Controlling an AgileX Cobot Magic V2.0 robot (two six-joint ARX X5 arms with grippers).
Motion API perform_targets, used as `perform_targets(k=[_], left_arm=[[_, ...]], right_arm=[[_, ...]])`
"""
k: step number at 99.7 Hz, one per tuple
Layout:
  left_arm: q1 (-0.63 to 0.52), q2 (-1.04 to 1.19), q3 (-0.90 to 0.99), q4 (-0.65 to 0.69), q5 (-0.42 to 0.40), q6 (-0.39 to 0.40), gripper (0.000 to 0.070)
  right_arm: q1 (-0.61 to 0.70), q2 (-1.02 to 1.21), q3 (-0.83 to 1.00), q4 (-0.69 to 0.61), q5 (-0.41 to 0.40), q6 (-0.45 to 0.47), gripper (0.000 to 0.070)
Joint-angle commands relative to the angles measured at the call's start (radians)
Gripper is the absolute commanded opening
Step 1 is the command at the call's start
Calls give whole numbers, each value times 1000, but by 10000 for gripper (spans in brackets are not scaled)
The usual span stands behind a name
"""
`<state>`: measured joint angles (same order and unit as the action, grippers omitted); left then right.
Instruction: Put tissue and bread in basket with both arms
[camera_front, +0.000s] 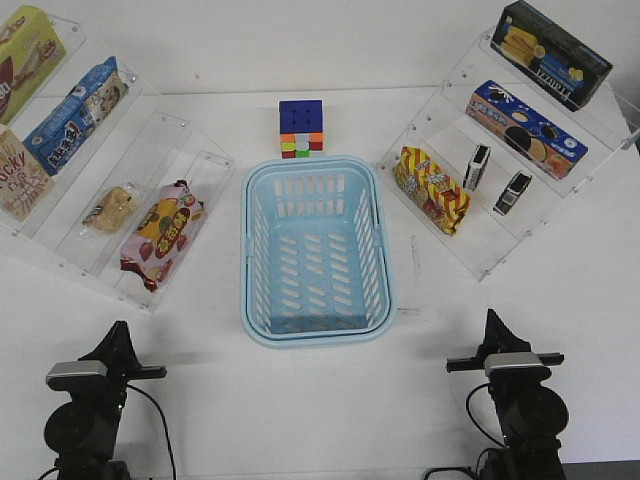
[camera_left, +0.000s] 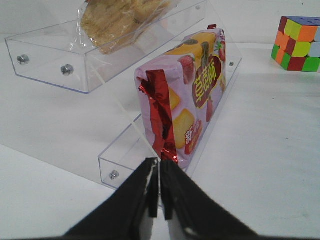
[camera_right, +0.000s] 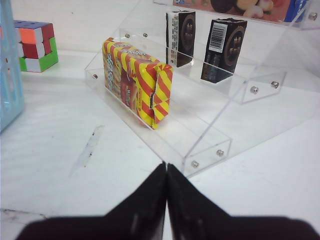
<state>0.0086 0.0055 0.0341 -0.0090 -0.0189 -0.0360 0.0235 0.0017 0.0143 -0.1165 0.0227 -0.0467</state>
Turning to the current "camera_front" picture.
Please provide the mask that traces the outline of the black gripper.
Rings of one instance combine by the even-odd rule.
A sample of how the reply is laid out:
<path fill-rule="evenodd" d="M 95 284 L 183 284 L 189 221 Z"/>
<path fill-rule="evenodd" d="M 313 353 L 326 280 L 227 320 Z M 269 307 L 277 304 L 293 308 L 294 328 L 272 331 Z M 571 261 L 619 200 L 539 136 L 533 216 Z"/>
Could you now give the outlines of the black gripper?
<path fill-rule="evenodd" d="M 112 364 L 105 361 L 137 361 L 126 321 L 116 321 L 92 352 L 92 358 L 81 359 L 85 374 L 80 377 L 78 398 L 81 400 L 120 400 L 130 380 L 160 379 L 167 375 L 164 365 L 142 366 Z"/>
<path fill-rule="evenodd" d="M 485 346 L 522 346 L 517 337 L 492 308 L 487 311 Z M 559 352 L 535 353 L 532 351 L 480 351 L 472 357 L 448 358 L 448 373 L 483 371 L 491 383 L 540 383 L 551 376 L 550 368 L 564 362 Z"/>

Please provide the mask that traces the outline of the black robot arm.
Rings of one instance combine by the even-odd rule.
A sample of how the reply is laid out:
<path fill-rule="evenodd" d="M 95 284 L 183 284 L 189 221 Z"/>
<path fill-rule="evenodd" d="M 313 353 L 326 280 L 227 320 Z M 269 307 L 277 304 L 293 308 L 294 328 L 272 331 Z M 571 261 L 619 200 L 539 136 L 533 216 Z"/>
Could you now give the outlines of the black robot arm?
<path fill-rule="evenodd" d="M 563 479 L 557 435 L 569 421 L 562 398 L 542 385 L 561 353 L 535 353 L 498 314 L 487 311 L 483 342 L 469 358 L 450 358 L 448 372 L 482 370 L 494 402 L 503 440 L 490 448 L 479 479 Z"/>
<path fill-rule="evenodd" d="M 58 407 L 44 428 L 47 446 L 58 454 L 60 479 L 129 479 L 124 461 L 113 458 L 122 411 L 132 380 L 164 378 L 166 367 L 144 366 L 136 356 L 128 324 L 119 320 L 90 353 L 55 364 L 47 386 L 71 400 Z"/>

